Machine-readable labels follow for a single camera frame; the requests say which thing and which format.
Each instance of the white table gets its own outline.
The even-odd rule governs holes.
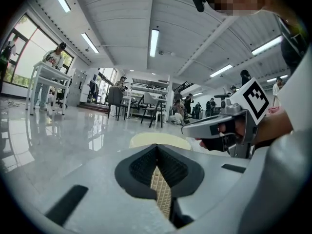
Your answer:
[[[26,110],[28,109],[29,93],[30,93],[31,84],[34,80],[35,71],[37,71],[37,74],[36,74],[35,81],[34,81],[33,91],[31,93],[30,115],[34,114],[35,90],[39,82],[56,88],[56,91],[54,93],[54,99],[53,99],[53,110],[55,109],[55,106],[56,106],[57,89],[58,88],[65,89],[65,94],[64,94],[64,99],[63,99],[63,110],[62,110],[62,114],[65,115],[65,108],[66,108],[65,105],[66,105],[66,99],[67,99],[68,88],[69,88],[71,77],[53,67],[50,67],[49,65],[45,64],[43,61],[39,61],[34,65],[34,69],[31,74],[31,77],[29,80],[29,86],[27,90]],[[64,82],[68,81],[67,85],[65,86],[65,85],[60,84],[61,80],[63,80]]]
[[[123,96],[123,100],[129,100],[129,103],[128,103],[128,112],[127,112],[127,119],[129,118],[129,113],[130,113],[130,107],[131,107],[131,96]]]

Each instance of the ceiling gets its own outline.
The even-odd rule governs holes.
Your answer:
[[[192,0],[36,0],[77,50],[99,67],[112,66],[173,75],[207,88],[240,85],[247,69],[265,84],[287,74],[279,46],[255,58],[252,50],[280,35],[269,12],[229,18],[206,6],[197,12]],[[158,29],[156,56],[149,56],[150,31]],[[86,32],[100,53],[86,52]],[[231,64],[233,68],[210,78]]]

